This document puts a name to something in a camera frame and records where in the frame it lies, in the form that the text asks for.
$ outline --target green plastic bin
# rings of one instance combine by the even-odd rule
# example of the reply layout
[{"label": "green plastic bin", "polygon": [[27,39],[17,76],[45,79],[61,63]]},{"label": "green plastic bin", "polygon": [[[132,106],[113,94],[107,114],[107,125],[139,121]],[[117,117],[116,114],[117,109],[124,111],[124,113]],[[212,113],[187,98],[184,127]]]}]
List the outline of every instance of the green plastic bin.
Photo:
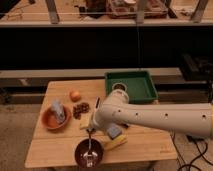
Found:
[{"label": "green plastic bin", "polygon": [[106,94],[110,94],[116,83],[126,86],[129,103],[151,103],[158,99],[157,91],[148,71],[107,72],[105,73]]}]

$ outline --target brown bowl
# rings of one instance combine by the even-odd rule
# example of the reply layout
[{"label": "brown bowl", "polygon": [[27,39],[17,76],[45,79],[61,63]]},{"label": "brown bowl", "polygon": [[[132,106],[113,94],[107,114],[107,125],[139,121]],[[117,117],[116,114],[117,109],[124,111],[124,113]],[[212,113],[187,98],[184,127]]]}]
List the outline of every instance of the brown bowl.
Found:
[{"label": "brown bowl", "polygon": [[51,107],[48,107],[43,113],[41,122],[43,126],[49,130],[57,130],[64,127],[70,120],[72,114],[68,107],[63,106],[65,113],[65,121],[61,124],[58,124],[54,112],[51,110]]},{"label": "brown bowl", "polygon": [[76,150],[75,150],[75,161],[76,163],[82,168],[92,168],[97,166],[102,158],[103,158],[103,148],[101,144],[95,140],[91,139],[91,152],[95,154],[94,160],[92,161],[92,166],[88,167],[87,160],[85,158],[85,154],[88,152],[89,149],[89,139],[85,139],[81,141]]}]

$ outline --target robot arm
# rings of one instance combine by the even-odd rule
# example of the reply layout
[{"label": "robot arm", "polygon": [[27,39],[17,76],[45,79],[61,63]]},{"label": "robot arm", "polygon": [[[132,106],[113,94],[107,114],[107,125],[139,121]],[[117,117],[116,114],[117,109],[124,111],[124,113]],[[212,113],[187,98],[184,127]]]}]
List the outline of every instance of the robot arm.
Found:
[{"label": "robot arm", "polygon": [[129,123],[213,138],[211,104],[133,105],[128,101],[125,91],[112,91],[93,114],[91,127],[106,131],[112,123]]}]

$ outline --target black cable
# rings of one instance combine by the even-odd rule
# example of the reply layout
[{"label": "black cable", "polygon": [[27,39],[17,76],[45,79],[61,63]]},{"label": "black cable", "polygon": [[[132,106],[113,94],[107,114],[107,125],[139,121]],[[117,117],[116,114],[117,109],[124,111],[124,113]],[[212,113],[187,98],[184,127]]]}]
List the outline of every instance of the black cable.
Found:
[{"label": "black cable", "polygon": [[205,143],[205,145],[206,145],[206,147],[205,147],[205,149],[204,149],[204,151],[202,152],[202,153],[200,153],[198,156],[196,156],[194,159],[192,159],[192,161],[189,163],[189,171],[190,171],[190,169],[191,169],[191,165],[193,165],[193,163],[197,160],[197,159],[199,159],[200,157],[202,157],[206,152],[207,152],[207,150],[208,150],[208,144],[204,141],[204,143]]},{"label": "black cable", "polygon": [[[199,151],[199,153],[202,154],[197,142],[195,143],[195,145],[196,145],[197,150]],[[204,155],[202,155],[202,158],[205,160],[206,163],[208,163],[209,165],[213,166],[213,163],[210,162],[208,159],[206,159],[206,157]]]},{"label": "black cable", "polygon": [[184,165],[182,165],[182,166],[178,169],[178,171],[182,170],[184,167],[193,167],[193,168],[195,168],[195,169],[197,169],[197,170],[199,170],[199,171],[202,171],[199,167],[197,167],[197,166],[195,166],[195,165],[193,165],[193,164],[184,164]]}]

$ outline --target wooden tabletop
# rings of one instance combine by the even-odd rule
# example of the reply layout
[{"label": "wooden tabletop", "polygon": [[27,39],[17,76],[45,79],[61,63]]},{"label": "wooden tabletop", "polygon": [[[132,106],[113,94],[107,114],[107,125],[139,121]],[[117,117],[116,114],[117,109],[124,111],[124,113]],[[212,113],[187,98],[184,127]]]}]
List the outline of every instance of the wooden tabletop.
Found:
[{"label": "wooden tabletop", "polygon": [[[50,82],[44,97],[33,139],[25,161],[26,168],[74,166],[74,152],[77,145],[88,138],[85,130],[79,129],[79,120],[73,117],[62,130],[51,132],[41,124],[41,114],[53,100],[58,99],[71,111],[75,103],[69,99],[71,90],[82,94],[80,102],[88,102],[91,109],[95,107],[97,97],[105,98],[104,80],[57,81]],[[131,125],[123,129],[127,143],[105,151],[102,163],[126,163],[176,159],[177,154],[170,134],[165,131]],[[101,144],[109,142],[108,136],[97,131],[93,137]]]}]

